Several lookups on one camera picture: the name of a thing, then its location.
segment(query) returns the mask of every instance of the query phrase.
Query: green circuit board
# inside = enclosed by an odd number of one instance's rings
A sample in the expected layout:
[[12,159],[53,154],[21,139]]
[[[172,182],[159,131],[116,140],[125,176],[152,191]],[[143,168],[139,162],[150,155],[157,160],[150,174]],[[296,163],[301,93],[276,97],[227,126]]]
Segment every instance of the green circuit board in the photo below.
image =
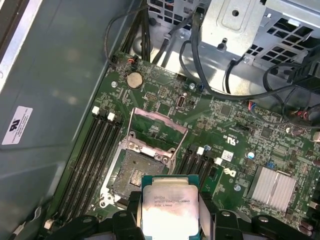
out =
[[[126,62],[131,56],[118,53],[118,58],[119,62]],[[91,106],[91,109],[96,106],[121,114],[123,124],[115,142],[119,142],[126,135],[133,108],[167,116],[174,123],[188,129],[177,153],[177,166],[181,163],[186,149],[192,144],[206,147],[216,157],[223,159],[221,165],[215,166],[216,174],[208,176],[202,188],[202,191],[212,194],[213,202],[219,209],[241,211],[249,217],[268,214],[294,228],[299,226],[320,177],[320,168],[312,165],[312,161],[320,156],[319,144],[310,140],[313,130],[304,129],[299,135],[293,136],[293,126],[290,124],[272,126],[256,119],[248,111],[246,101],[221,101],[198,86],[190,89],[192,81],[149,62],[140,60],[136,71],[141,74],[143,85],[133,90],[127,84],[127,75],[131,72],[130,64],[117,69],[110,68]],[[181,96],[185,98],[184,103],[178,107],[177,102]],[[256,112],[268,121],[278,122],[282,119],[280,115],[259,107],[256,107]],[[56,211],[92,121],[92,114],[89,113],[54,196],[48,218]],[[135,118],[132,128],[139,134],[140,139],[158,142],[166,149],[176,147],[182,137],[182,134],[177,134],[166,126],[161,127],[143,119]],[[114,145],[112,154],[116,148],[117,144]],[[248,153],[254,153],[254,158],[248,159]],[[263,204],[252,203],[247,198],[258,166],[282,171],[296,179],[295,190],[289,203],[290,215]],[[115,166],[113,172],[117,174],[120,168],[121,162]],[[99,192],[98,187],[91,201],[93,208],[89,214],[103,219],[114,211],[115,207],[102,209],[96,206]]]

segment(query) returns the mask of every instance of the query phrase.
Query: sticker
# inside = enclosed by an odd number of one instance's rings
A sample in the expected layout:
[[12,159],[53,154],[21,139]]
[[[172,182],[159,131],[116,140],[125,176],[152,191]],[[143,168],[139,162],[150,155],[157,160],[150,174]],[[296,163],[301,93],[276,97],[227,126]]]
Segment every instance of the sticker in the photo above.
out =
[[235,177],[236,176],[236,174],[237,174],[237,172],[236,171],[234,171],[234,170],[230,170],[229,168],[225,168],[224,170],[223,170],[223,172],[226,174],[226,175],[230,175],[231,177]]
[[6,131],[2,145],[18,144],[24,133],[33,108],[18,106]]
[[222,156],[221,156],[221,158],[223,160],[231,162],[233,157],[234,157],[234,153],[233,152],[230,152],[230,151],[227,151],[227,150],[223,150],[223,153],[222,153]]

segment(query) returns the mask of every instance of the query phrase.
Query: heatsink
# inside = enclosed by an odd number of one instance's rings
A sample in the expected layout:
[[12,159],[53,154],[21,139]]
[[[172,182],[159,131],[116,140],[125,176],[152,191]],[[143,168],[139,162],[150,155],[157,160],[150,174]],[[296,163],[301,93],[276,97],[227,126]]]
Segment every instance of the heatsink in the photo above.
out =
[[256,202],[285,212],[294,192],[296,180],[263,166],[256,170],[248,197]]

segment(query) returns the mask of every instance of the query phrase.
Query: ram slot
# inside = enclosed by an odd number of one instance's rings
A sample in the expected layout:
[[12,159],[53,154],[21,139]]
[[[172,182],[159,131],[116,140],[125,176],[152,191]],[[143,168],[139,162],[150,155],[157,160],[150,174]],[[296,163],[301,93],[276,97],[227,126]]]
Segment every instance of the ram slot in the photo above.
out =
[[199,189],[201,189],[205,183],[206,178],[209,176],[211,169],[213,168],[214,161],[209,158],[203,161],[201,171],[199,172]]
[[92,178],[91,184],[87,188],[87,194],[85,197],[85,200],[82,201],[82,205],[80,206],[78,213],[75,215],[75,217],[85,215],[87,213],[88,208],[90,207],[89,204],[94,198],[94,195],[97,191],[98,184],[100,179],[102,178],[103,171],[107,164],[109,163],[109,159],[113,150],[113,147],[115,145],[116,139],[119,136],[121,126],[116,123],[112,127],[112,132],[108,137],[108,141],[104,145],[104,149],[102,152],[102,155],[100,156],[99,165],[97,166],[96,172],[94,177]]
[[111,130],[112,130],[112,125],[109,123],[106,123],[103,130],[102,130],[99,141],[96,144],[95,149],[94,149],[94,151],[88,161],[89,164],[88,164],[86,172],[82,178],[77,195],[76,195],[74,202],[72,204],[72,209],[68,212],[67,221],[69,221],[75,217],[75,215],[77,214],[77,212],[78,212],[78,210],[79,210],[79,208],[85,198],[87,187],[93,179],[94,172],[97,168],[97,165],[99,164],[100,156],[103,152],[105,144],[108,141],[108,136],[110,135]]
[[65,204],[70,198],[72,187],[75,184],[75,179],[79,176],[79,169],[82,167],[84,163],[84,155],[86,155],[87,151],[91,148],[91,145],[94,142],[97,131],[99,130],[101,124],[102,121],[97,118],[94,118],[91,122],[89,131],[87,132],[87,135],[84,140],[83,147],[81,148],[81,152],[79,153],[75,161],[74,168],[67,180],[67,185],[63,190],[63,195],[58,205],[57,214],[55,215],[56,218],[61,216],[63,208],[65,207]]
[[65,202],[65,207],[62,209],[60,213],[60,218],[62,221],[66,221],[68,218],[68,214],[70,210],[74,207],[76,200],[78,199],[79,189],[81,189],[81,185],[83,183],[83,179],[86,177],[87,170],[92,164],[92,155],[94,154],[99,142],[101,141],[101,136],[103,134],[103,129],[106,126],[106,123],[103,120],[100,120],[101,123],[97,131],[93,136],[93,141],[88,146],[88,149],[85,151],[81,161],[82,165],[80,166],[79,170],[77,170],[77,178],[74,180],[74,184],[71,187],[69,198],[67,198]]

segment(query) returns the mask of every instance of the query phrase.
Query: motherboard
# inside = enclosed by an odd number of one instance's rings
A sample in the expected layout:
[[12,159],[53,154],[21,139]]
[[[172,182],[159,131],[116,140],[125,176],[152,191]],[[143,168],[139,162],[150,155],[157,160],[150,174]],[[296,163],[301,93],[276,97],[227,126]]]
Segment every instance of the motherboard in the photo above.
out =
[[[219,209],[273,216],[313,234],[320,190],[316,130],[263,123],[247,101],[219,100],[203,85],[119,52],[67,163],[43,231],[125,209],[144,175],[197,174]],[[265,120],[277,113],[256,107]]]

